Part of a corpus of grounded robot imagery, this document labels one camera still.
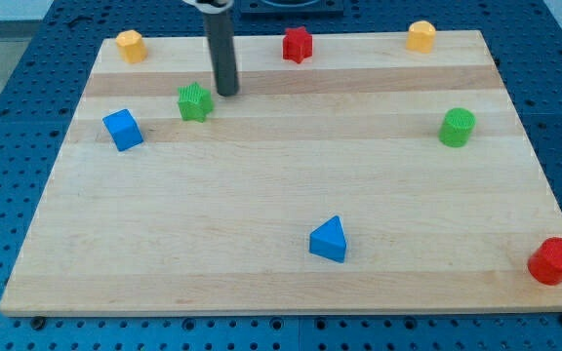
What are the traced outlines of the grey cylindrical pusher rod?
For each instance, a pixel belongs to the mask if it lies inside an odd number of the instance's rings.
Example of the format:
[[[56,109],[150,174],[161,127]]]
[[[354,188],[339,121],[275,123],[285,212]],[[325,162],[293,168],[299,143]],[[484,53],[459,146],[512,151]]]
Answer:
[[[217,93],[235,96],[239,91],[237,61],[233,42],[231,11],[217,15],[203,14]]]

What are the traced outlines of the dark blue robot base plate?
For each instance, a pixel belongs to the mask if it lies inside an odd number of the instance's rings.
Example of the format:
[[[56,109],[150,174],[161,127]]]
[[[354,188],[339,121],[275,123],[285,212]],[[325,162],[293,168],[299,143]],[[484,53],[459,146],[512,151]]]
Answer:
[[[237,0],[241,16],[342,15],[342,0]]]

